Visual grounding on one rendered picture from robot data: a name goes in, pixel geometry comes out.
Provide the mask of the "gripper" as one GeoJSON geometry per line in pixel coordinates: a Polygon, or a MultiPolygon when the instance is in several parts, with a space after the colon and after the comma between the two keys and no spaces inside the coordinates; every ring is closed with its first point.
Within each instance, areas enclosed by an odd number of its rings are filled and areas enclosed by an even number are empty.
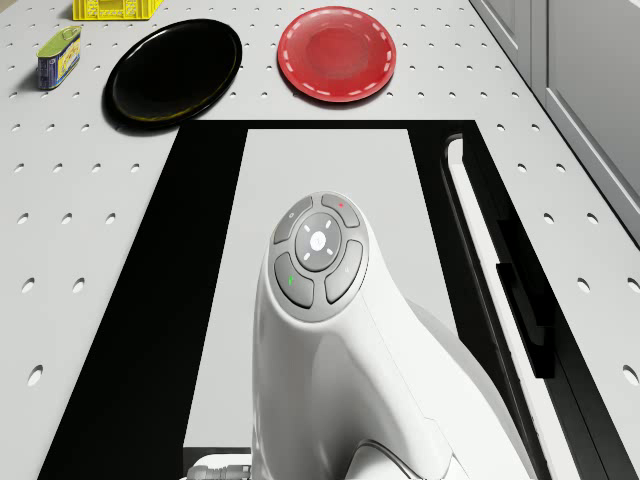
{"type": "Polygon", "coordinates": [[[195,465],[220,468],[228,465],[250,465],[250,447],[184,447],[182,451],[183,480],[188,470],[195,465]]]}

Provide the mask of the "black stove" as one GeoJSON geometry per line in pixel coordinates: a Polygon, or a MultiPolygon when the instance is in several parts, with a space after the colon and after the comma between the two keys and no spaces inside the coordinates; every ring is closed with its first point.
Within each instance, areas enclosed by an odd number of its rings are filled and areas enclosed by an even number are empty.
{"type": "Polygon", "coordinates": [[[210,309],[224,286],[246,281],[221,270],[231,204],[250,131],[366,134],[405,130],[420,180],[415,193],[435,234],[455,325],[495,382],[527,445],[532,408],[507,356],[506,336],[471,243],[446,147],[460,140],[483,218],[499,238],[500,285],[520,326],[538,325],[554,373],[545,385],[581,480],[634,480],[628,449],[587,371],[566,313],[470,120],[190,121],[178,131],[38,480],[170,480],[196,450],[182,445],[210,309]]]}

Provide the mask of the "black plate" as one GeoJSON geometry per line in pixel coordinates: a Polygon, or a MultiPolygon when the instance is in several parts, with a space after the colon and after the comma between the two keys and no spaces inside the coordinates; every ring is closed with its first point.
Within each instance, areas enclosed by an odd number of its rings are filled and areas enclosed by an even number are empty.
{"type": "Polygon", "coordinates": [[[173,23],[134,44],[111,71],[104,106],[129,127],[164,128],[213,105],[233,82],[242,44],[229,25],[212,19],[173,23]]]}

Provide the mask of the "red plate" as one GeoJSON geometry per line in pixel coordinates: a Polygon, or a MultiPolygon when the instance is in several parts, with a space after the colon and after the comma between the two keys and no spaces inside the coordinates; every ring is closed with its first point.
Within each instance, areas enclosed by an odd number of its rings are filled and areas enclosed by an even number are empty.
{"type": "Polygon", "coordinates": [[[381,22],[345,6],[302,13],[285,28],[277,50],[286,79],[326,102],[364,99],[391,79],[396,47],[381,22]]]}

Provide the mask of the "flat-sided can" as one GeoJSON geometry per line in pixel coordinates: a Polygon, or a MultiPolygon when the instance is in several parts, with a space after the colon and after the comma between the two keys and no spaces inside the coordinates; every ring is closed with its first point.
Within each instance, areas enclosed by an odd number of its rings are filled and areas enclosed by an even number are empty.
{"type": "Polygon", "coordinates": [[[38,88],[57,88],[80,59],[81,26],[65,27],[37,52],[38,88]]]}

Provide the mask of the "yellow basket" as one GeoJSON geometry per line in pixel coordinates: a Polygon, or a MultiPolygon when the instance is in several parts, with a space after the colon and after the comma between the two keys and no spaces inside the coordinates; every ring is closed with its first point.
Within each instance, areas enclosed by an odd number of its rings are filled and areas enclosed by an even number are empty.
{"type": "Polygon", "coordinates": [[[73,0],[76,21],[148,20],[164,0],[73,0]]]}

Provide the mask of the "white cabinet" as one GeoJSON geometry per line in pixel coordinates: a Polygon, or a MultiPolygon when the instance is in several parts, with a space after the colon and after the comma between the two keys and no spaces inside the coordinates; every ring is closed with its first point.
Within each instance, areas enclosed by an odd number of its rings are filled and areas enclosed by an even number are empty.
{"type": "Polygon", "coordinates": [[[640,0],[470,0],[640,245],[640,0]]]}

